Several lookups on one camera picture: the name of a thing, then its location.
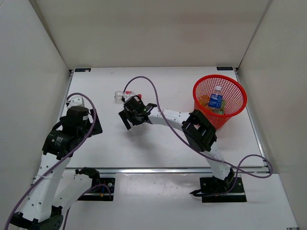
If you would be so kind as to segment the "red label clear bottle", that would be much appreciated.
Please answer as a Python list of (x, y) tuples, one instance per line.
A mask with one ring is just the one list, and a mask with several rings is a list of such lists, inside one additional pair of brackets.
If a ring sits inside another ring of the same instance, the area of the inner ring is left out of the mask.
[(124, 101), (126, 101), (126, 100), (129, 99), (130, 97), (136, 96), (136, 95), (139, 96), (140, 98), (142, 97), (141, 94), (136, 94), (136, 93), (134, 93), (134, 92), (132, 92), (132, 91), (124, 91), (124, 92), (122, 92), (122, 91), (116, 91), (116, 92), (114, 93), (114, 99), (115, 99), (115, 102), (116, 102), (116, 103), (122, 103), (122, 102), (123, 102), (122, 99), (124, 99)]

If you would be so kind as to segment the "blue label clear bottle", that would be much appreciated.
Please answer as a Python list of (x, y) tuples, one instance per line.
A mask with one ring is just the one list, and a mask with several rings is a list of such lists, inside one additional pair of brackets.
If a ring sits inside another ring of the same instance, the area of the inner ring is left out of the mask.
[(221, 86), (216, 86), (214, 92), (211, 94), (210, 96), (210, 101), (209, 101), (209, 107), (212, 108), (212, 112), (215, 112), (216, 108), (220, 108), (221, 107), (221, 103), (223, 100), (223, 96), (222, 96), (222, 87)]

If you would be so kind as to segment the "green plastic bottle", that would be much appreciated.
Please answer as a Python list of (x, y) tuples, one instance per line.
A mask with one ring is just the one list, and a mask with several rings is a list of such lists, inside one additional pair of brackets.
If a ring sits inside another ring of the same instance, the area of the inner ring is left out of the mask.
[(226, 105), (226, 101), (225, 101), (225, 100), (222, 100), (221, 107), (220, 107), (220, 108), (216, 108), (216, 109), (215, 109), (215, 112), (216, 112), (217, 114), (223, 115), (223, 114), (224, 114), (225, 105)]

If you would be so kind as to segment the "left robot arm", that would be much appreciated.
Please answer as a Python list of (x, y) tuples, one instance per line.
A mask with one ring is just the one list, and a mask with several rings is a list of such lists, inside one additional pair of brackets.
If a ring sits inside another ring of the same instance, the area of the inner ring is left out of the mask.
[(65, 116), (54, 125), (42, 148), (41, 163), (33, 184), (17, 203), (5, 225), (27, 230), (58, 230), (63, 214), (87, 190), (100, 188), (99, 172), (84, 167), (77, 170), (77, 177), (59, 194), (56, 190), (74, 152), (91, 136), (101, 134), (100, 121), (93, 108), (71, 106)]

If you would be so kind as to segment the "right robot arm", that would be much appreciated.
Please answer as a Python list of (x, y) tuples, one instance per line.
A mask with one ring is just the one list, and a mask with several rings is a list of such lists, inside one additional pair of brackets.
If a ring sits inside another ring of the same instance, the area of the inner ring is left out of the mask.
[(148, 123), (182, 131), (188, 145), (206, 157), (217, 189), (225, 192), (232, 187), (234, 171), (224, 162), (216, 143), (216, 129), (201, 111), (187, 113), (160, 109), (153, 103), (145, 105), (138, 95), (123, 96), (122, 101), (124, 109), (119, 112), (119, 116), (127, 129), (131, 129), (132, 125)]

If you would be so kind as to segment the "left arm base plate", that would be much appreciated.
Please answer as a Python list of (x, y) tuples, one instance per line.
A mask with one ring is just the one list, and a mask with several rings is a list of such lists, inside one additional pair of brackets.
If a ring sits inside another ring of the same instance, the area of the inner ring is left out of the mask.
[(95, 179), (78, 174), (72, 181), (69, 194), (81, 195), (78, 201), (113, 201), (115, 182), (114, 174), (99, 174)]

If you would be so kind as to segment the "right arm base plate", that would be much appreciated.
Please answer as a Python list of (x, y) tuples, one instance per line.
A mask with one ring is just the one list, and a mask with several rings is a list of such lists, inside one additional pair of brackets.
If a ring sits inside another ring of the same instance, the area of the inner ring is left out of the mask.
[(213, 177), (201, 177), (200, 189), (190, 192), (194, 197), (201, 197), (203, 203), (240, 203), (247, 202), (242, 178), (238, 177), (236, 183), (225, 189)]

